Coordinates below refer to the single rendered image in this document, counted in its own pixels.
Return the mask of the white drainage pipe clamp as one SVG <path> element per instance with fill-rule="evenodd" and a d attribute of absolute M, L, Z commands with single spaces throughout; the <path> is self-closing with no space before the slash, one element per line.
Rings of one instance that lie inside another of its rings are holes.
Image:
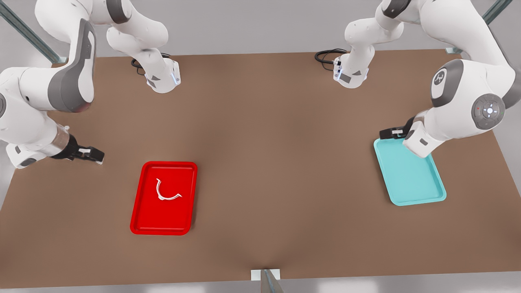
<path fill-rule="evenodd" d="M 169 190 L 163 190 L 162 180 L 156 178 L 155 192 L 160 201 L 175 201 L 183 197 L 180 193 L 171 193 Z"/>

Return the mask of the teal rectangular tray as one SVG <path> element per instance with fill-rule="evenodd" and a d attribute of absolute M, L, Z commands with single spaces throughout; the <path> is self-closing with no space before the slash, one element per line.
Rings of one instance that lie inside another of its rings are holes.
<path fill-rule="evenodd" d="M 411 206 L 446 199 L 447 192 L 431 155 L 416 156 L 403 145 L 403 139 L 376 139 L 373 147 L 394 205 Z"/>

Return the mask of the red rectangular tray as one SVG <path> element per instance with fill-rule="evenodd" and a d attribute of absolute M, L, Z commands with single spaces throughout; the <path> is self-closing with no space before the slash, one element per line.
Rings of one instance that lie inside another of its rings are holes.
<path fill-rule="evenodd" d="M 191 227 L 197 165 L 149 161 L 142 166 L 130 230 L 135 235 L 186 235 Z"/>

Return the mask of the silver frame post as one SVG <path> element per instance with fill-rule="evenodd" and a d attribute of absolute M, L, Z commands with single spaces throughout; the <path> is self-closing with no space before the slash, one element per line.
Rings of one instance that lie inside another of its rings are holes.
<path fill-rule="evenodd" d="M 495 0 L 482 15 L 484 22 L 489 26 L 512 2 L 513 0 Z M 461 55 L 463 50 L 453 46 L 446 48 L 445 52 L 449 55 Z"/>
<path fill-rule="evenodd" d="M 11 25 L 19 35 L 23 36 L 24 39 L 52 64 L 67 62 L 67 57 L 58 56 L 3 0 L 0 0 L 0 17 Z"/>
<path fill-rule="evenodd" d="M 285 293 L 279 280 L 280 269 L 253 269 L 251 281 L 260 281 L 260 293 Z"/>

